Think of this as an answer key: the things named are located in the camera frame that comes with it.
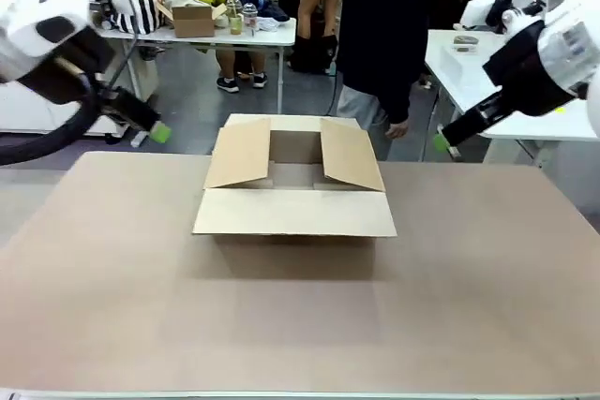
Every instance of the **gray pants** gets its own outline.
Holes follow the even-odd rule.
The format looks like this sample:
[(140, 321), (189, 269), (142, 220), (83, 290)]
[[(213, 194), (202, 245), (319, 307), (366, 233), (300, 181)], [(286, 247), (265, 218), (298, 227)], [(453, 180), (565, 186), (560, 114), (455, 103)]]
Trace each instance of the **gray pants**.
[(344, 86), (337, 102), (336, 116), (356, 119), (358, 125), (368, 132), (377, 159), (387, 159), (392, 140), (385, 136), (385, 132), (389, 130), (390, 123), (377, 97)]

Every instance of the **table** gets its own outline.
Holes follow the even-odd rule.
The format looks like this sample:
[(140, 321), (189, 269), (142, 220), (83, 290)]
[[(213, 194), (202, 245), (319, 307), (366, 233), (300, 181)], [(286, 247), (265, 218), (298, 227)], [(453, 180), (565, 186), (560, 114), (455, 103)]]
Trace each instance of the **table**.
[(208, 164), (75, 165), (0, 251), (0, 386), (600, 392), (600, 237), (539, 170), (382, 163), (394, 239), (193, 236)]
[[(118, 30), (98, 30), (106, 38), (132, 40), (133, 35), (122, 33)], [(239, 51), (252, 52), (278, 52), (279, 67), (277, 74), (277, 112), (281, 113), (283, 104), (283, 52), (286, 47), (293, 46), (296, 39), (296, 20), (290, 19), (282, 23), (276, 32), (259, 31), (254, 37), (246, 34), (232, 35), (229, 30), (217, 29), (214, 37), (186, 37), (175, 36), (174, 30), (169, 27), (161, 27), (156, 32), (140, 36), (139, 46), (176, 47), (181, 45), (192, 45), (196, 49), (211, 50), (215, 48), (230, 48), (237, 46)]]
[[(450, 53), (447, 49), (457, 35), (479, 38), (477, 54)], [(465, 112), (498, 90), (482, 65), (503, 43), (504, 37), (490, 32), (429, 32), (427, 66), (447, 91), (456, 107), (456, 114)], [(485, 162), (515, 161), (521, 152), (521, 147), (515, 143), (519, 141), (533, 155), (539, 167), (544, 167), (550, 160), (560, 141), (598, 141), (588, 121), (583, 100), (574, 100), (542, 117), (514, 113), (482, 136), (492, 139)]]

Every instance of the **black and white striped fabric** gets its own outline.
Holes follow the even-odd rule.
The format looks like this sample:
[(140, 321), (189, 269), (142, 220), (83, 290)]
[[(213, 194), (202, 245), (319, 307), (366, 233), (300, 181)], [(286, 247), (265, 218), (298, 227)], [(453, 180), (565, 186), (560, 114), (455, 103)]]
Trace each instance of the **black and white striped fabric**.
[(154, 32), (161, 24), (161, 14), (157, 9), (158, 0), (131, 0), (135, 10), (135, 19), (123, 13), (117, 13), (114, 18), (114, 24), (119, 30), (126, 33), (133, 33), (134, 26), (137, 26), (137, 32), (140, 35), (147, 35)]

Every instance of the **robotic arm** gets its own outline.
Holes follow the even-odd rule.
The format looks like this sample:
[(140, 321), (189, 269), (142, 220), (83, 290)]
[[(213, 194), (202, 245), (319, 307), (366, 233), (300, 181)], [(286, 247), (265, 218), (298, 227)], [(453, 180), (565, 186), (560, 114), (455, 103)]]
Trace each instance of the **robotic arm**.
[(114, 50), (90, 26), (89, 10), (89, 0), (0, 0), (0, 82), (18, 81), (54, 104), (80, 104), (71, 119), (48, 135), (0, 147), (0, 166), (70, 145), (102, 114), (147, 131), (157, 141), (168, 138), (169, 129), (157, 112), (102, 81)]
[(436, 137), (442, 146), (454, 147), (515, 111), (542, 116), (578, 97), (587, 98), (600, 136), (600, 0), (547, 0), (545, 19), (535, 16), (538, 9), (506, 0), (476, 0), (467, 7), (463, 21), (496, 21), (505, 29), (506, 44), (484, 65), (502, 90), (443, 128)]

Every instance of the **white table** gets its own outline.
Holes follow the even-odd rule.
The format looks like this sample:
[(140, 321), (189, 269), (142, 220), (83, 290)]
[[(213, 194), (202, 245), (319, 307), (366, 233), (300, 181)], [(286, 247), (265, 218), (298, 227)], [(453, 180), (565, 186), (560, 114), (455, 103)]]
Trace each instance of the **white table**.
[[(99, 30), (103, 37), (113, 39), (132, 40), (133, 35), (122, 33), (118, 30)], [(296, 20), (290, 19), (283, 23), (276, 32), (259, 31), (254, 37), (246, 35), (232, 35), (229, 29), (217, 29), (214, 37), (186, 37), (175, 36), (172, 28), (161, 27), (149, 35), (140, 35), (139, 46), (177, 47), (191, 45), (196, 49), (210, 50), (215, 48), (228, 48), (236, 46), (237, 51), (251, 52), (278, 52), (279, 70), (277, 75), (277, 112), (281, 114), (283, 102), (283, 52), (286, 47), (293, 46), (296, 38)]]
[[(458, 35), (477, 37), (477, 53), (453, 52), (451, 45)], [(489, 32), (429, 32), (426, 63), (456, 107), (453, 118), (498, 91), (482, 66), (503, 43), (504, 37)], [(574, 100), (542, 117), (516, 112), (482, 136), (492, 139), (485, 162), (515, 162), (524, 148), (538, 167), (550, 160), (561, 141), (598, 141), (583, 100)]]

